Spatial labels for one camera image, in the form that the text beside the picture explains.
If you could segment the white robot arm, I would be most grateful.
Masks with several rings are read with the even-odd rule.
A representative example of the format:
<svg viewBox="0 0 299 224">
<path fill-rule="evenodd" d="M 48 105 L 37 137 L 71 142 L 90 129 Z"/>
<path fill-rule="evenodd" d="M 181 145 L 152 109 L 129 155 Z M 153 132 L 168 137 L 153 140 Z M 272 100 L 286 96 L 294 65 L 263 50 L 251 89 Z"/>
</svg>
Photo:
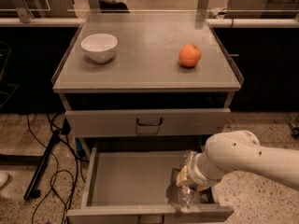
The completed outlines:
<svg viewBox="0 0 299 224">
<path fill-rule="evenodd" d="M 268 178 L 299 189 L 299 151 L 262 147 L 249 131 L 213 134 L 201 153 L 193 153 L 176 176 L 178 187 L 208 189 L 234 171 Z"/>
</svg>

